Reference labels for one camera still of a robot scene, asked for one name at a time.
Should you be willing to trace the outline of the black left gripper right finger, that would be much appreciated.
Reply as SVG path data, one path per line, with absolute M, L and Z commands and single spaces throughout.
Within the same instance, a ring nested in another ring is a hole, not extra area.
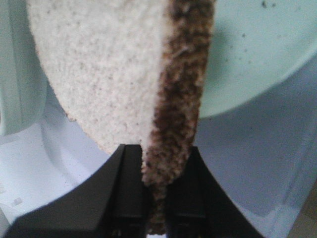
M 168 238 L 256 238 L 257 230 L 233 204 L 193 147 L 183 175 L 167 188 Z

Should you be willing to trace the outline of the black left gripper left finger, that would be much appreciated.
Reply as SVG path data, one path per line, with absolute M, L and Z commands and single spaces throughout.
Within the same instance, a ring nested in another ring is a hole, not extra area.
M 141 164 L 141 146 L 121 144 L 86 181 L 18 217 L 4 237 L 145 238 L 151 196 Z

